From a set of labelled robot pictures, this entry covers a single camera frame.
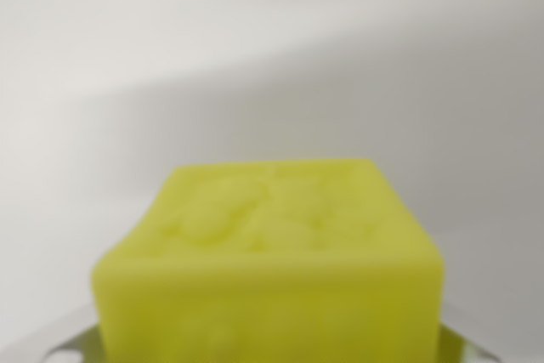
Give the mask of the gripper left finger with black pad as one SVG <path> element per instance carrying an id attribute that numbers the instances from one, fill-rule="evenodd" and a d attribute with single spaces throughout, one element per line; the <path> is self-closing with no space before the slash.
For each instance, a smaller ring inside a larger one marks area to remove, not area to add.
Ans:
<path id="1" fill-rule="evenodd" d="M 97 325 L 52 347 L 41 362 L 106 362 L 105 348 Z"/>

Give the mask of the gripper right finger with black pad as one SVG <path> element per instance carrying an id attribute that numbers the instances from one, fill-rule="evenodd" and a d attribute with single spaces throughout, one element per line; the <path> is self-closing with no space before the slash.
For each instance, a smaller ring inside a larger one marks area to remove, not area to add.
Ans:
<path id="1" fill-rule="evenodd" d="M 499 363 L 499 359 L 442 325 L 439 331 L 436 363 Z"/>

